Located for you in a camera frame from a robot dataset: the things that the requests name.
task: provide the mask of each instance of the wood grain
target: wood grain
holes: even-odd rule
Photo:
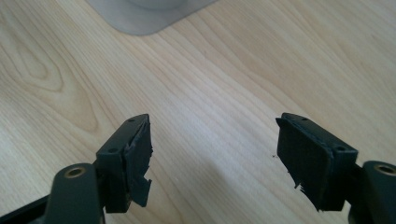
[[[0,1],[0,216],[149,113],[148,206],[108,223],[347,223],[274,157],[282,112],[396,161],[396,4],[220,0],[149,36],[84,1]]]

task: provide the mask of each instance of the light wood tabletop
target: light wood tabletop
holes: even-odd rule
[[[148,206],[107,223],[347,223],[276,156],[283,112],[396,163],[396,2],[219,0],[154,35],[81,0],[0,0],[0,216],[148,113]]]

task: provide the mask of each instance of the gray plate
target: gray plate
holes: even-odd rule
[[[129,35],[154,34],[215,1],[185,0],[171,9],[150,9],[131,0],[88,0],[106,22]]]

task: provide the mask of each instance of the wooden table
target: wooden table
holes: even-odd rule
[[[395,1],[219,0],[149,36],[85,1],[0,1],[0,216],[149,113],[148,206],[108,223],[347,223],[293,188],[282,112],[395,163]]]

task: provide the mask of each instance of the gray object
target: gray object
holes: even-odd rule
[[[88,0],[103,19],[129,35],[151,35],[216,0]]]

